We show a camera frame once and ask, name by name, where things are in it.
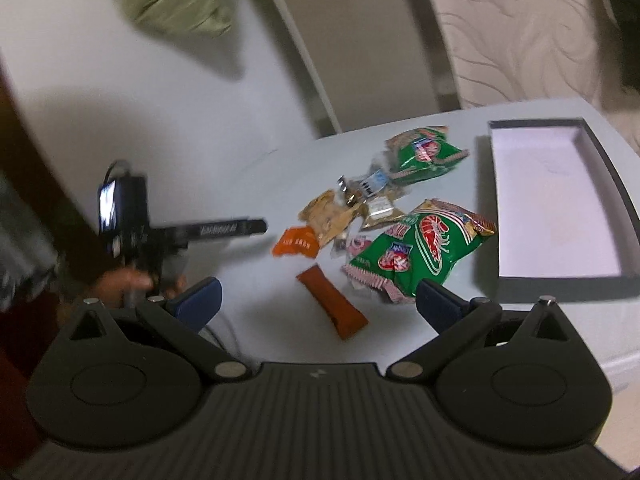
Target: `orange packet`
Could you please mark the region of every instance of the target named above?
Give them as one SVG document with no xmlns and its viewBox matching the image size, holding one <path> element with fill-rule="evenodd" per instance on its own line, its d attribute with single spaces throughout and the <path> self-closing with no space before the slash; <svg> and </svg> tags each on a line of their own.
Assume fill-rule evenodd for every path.
<svg viewBox="0 0 640 480">
<path fill-rule="evenodd" d="M 326 278 L 318 265 L 301 272 L 296 278 L 324 308 L 341 339 L 351 337 L 369 323 L 361 311 L 349 303 L 349 300 Z"/>
<path fill-rule="evenodd" d="M 290 227 L 278 240 L 271 250 L 273 256 L 283 254 L 304 254 L 308 258 L 315 258 L 320 251 L 320 244 L 316 240 L 314 230 L 309 226 Z"/>
</svg>

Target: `pile of snacks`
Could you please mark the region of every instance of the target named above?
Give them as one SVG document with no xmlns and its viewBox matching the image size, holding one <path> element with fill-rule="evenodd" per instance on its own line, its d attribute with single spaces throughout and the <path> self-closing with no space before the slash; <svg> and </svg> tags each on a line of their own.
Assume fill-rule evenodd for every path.
<svg viewBox="0 0 640 480">
<path fill-rule="evenodd" d="M 404 186 L 448 173 L 468 155 L 447 142 L 447 133 L 446 126 L 416 128 L 388 139 L 389 167 L 374 161 L 363 176 L 341 176 L 340 193 L 329 189 L 309 202 L 298 215 L 306 225 L 287 229 L 273 256 L 315 258 L 333 240 L 332 256 L 346 254 L 342 270 L 354 288 L 382 290 L 395 303 L 413 299 L 424 278 L 442 283 L 456 261 L 496 231 L 480 215 L 437 199 L 425 200 L 409 215 L 396 207 Z M 362 217 L 361 230 L 387 229 L 370 240 L 363 234 L 353 236 L 352 228 L 350 239 L 349 227 L 357 216 Z M 367 324 L 317 265 L 298 280 L 325 309 L 341 338 Z"/>
</svg>

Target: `illuminated screen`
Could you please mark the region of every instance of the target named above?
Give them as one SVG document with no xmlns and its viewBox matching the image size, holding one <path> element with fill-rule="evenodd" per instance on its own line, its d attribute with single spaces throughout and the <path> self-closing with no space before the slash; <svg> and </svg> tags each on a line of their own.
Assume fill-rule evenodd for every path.
<svg viewBox="0 0 640 480">
<path fill-rule="evenodd" d="M 100 231 L 108 231 L 116 227 L 116 203 L 113 199 L 116 183 L 111 182 L 100 192 Z"/>
</svg>

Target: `green snack bag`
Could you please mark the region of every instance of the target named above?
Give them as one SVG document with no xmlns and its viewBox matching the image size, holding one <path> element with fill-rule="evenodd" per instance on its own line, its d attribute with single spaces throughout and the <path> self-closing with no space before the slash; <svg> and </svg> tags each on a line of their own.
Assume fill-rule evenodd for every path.
<svg viewBox="0 0 640 480">
<path fill-rule="evenodd" d="M 443 283 L 456 261 L 495 231 L 495 224 L 476 213 L 441 200 L 425 200 L 342 269 L 399 303 L 415 297 L 423 278 Z"/>
<path fill-rule="evenodd" d="M 450 171 L 469 152 L 449 144 L 447 131 L 446 126 L 416 128 L 387 140 L 394 160 L 391 179 L 398 184 L 412 184 Z"/>
</svg>

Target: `floor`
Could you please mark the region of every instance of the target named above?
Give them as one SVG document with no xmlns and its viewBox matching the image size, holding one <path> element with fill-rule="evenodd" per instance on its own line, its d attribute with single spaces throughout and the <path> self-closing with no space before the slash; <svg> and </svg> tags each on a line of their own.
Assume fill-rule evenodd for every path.
<svg viewBox="0 0 640 480">
<path fill-rule="evenodd" d="M 596 445 L 628 471 L 640 466 L 640 384 L 632 384 L 613 397 Z"/>
</svg>

